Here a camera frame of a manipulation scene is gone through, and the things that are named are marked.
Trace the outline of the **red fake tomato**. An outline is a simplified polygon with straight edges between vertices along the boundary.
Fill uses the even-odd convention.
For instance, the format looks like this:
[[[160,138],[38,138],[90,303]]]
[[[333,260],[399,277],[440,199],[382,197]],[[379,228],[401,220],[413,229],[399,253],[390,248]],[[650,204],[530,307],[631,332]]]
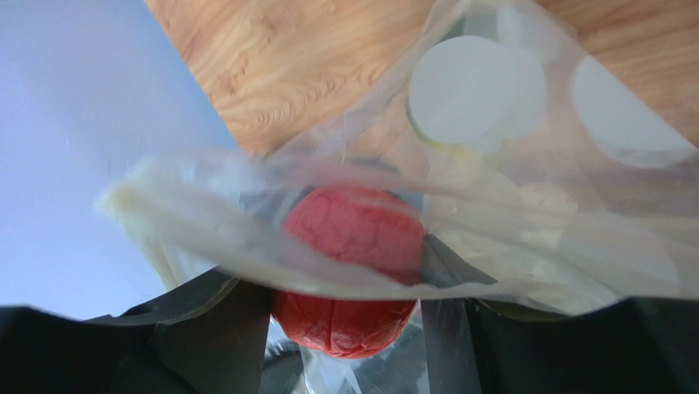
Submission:
[[[317,187],[281,227],[334,268],[361,269],[407,286],[420,282],[426,231],[414,207],[391,192]],[[415,299],[331,299],[277,291],[272,317],[293,342],[353,360],[377,355],[396,341],[416,305]]]

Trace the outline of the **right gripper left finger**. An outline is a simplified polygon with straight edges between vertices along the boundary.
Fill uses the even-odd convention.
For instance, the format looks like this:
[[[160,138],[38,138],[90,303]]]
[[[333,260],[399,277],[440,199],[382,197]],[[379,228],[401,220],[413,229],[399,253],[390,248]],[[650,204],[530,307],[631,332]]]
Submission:
[[[1,310],[4,393],[255,393],[271,292],[209,271],[129,309],[77,321]]]

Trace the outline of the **clear zip top bag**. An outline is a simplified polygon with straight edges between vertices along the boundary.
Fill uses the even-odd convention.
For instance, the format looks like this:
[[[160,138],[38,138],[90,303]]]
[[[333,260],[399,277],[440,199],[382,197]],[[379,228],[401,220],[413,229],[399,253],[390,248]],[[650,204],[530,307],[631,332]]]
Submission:
[[[421,279],[334,268],[281,225],[311,190],[363,186],[414,207]],[[105,191],[171,289],[221,270],[331,299],[409,300],[398,339],[339,359],[295,343],[301,392],[413,393],[423,300],[568,318],[633,297],[698,303],[698,149],[531,1],[439,1],[369,93],[264,158],[142,162]]]

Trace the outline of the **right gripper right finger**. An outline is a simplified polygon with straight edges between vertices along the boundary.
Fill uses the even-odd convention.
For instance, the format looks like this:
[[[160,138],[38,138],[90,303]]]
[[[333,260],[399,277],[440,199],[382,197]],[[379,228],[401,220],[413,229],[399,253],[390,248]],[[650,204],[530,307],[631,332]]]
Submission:
[[[568,318],[522,305],[423,300],[433,393],[695,393],[698,303],[633,297]]]

